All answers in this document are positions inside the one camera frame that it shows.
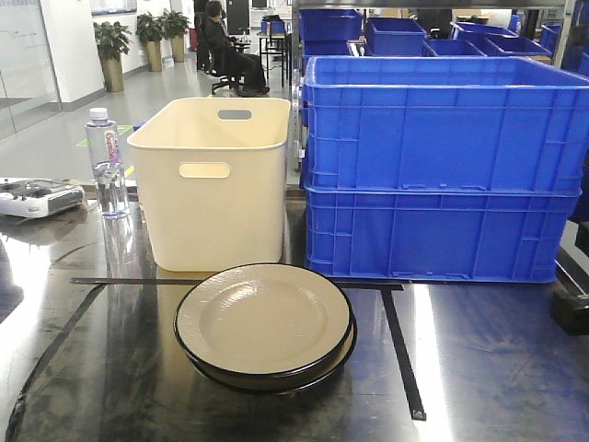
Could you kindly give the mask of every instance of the reflective table surface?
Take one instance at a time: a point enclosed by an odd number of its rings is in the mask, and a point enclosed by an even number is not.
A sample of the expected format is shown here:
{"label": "reflective table surface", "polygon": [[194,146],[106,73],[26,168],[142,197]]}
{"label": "reflective table surface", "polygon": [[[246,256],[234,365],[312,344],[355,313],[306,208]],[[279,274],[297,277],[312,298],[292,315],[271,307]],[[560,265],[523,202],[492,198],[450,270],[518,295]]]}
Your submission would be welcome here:
{"label": "reflective table surface", "polygon": [[[286,208],[283,261],[300,265],[304,200],[291,198]],[[358,321],[343,370],[308,390],[257,396],[213,383],[184,355],[173,319],[193,285],[154,280],[207,274],[157,268],[137,203],[122,220],[101,220],[90,205],[3,222],[0,239],[6,441],[579,442],[589,435],[589,337],[567,335],[550,317],[555,285],[343,285]],[[143,282],[71,284],[77,277]],[[425,421],[411,418],[404,379],[412,374]]]}

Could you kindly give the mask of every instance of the shelf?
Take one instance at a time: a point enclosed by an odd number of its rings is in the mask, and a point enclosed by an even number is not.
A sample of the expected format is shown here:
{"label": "shelf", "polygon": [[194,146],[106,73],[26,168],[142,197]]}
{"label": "shelf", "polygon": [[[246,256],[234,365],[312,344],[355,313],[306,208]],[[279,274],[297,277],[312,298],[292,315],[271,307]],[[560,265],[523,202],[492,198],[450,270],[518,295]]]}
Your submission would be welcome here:
{"label": "shelf", "polygon": [[565,0],[298,0],[296,5],[306,7],[368,8],[368,7],[420,7],[420,8],[507,8],[539,9],[564,7]]}

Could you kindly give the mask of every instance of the bin handle hole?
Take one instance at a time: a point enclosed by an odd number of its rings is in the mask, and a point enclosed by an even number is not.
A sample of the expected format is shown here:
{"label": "bin handle hole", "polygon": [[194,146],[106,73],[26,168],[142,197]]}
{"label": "bin handle hole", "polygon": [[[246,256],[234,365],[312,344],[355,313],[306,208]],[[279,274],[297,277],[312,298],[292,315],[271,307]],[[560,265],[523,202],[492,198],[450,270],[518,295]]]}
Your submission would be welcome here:
{"label": "bin handle hole", "polygon": [[249,120],[249,119],[251,119],[251,112],[249,110],[223,109],[223,110],[219,111],[218,115],[221,120]]}
{"label": "bin handle hole", "polygon": [[182,178],[227,178],[231,166],[227,163],[182,163],[179,166]]}

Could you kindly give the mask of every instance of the bottle label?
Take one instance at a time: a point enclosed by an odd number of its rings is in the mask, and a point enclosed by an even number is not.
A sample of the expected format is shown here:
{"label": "bottle label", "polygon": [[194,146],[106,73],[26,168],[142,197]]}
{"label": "bottle label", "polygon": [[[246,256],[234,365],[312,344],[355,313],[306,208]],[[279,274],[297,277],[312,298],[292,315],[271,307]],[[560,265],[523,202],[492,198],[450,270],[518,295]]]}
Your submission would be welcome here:
{"label": "bottle label", "polygon": [[115,131],[108,130],[104,133],[104,140],[109,151],[109,163],[115,165],[119,162],[119,136]]}

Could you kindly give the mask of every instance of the plate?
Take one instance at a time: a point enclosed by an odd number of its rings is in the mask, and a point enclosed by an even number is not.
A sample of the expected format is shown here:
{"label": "plate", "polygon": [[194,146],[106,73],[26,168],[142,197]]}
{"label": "plate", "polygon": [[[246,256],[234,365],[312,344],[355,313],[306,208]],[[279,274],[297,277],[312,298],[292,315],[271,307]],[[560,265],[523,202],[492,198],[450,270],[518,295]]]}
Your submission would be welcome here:
{"label": "plate", "polygon": [[284,394],[307,389],[317,385],[334,374],[348,360],[356,344],[357,328],[355,320],[352,320],[345,341],[338,347],[337,352],[333,352],[329,358],[294,375],[274,378],[253,378],[240,377],[229,374],[224,370],[219,370],[213,366],[208,366],[190,357],[192,364],[207,378],[224,385],[232,390],[242,390],[245,392],[266,393],[266,394]]}
{"label": "plate", "polygon": [[175,327],[193,360],[228,373],[282,376],[329,356],[348,336],[346,296],[318,273],[284,264],[220,272],[180,302]]}

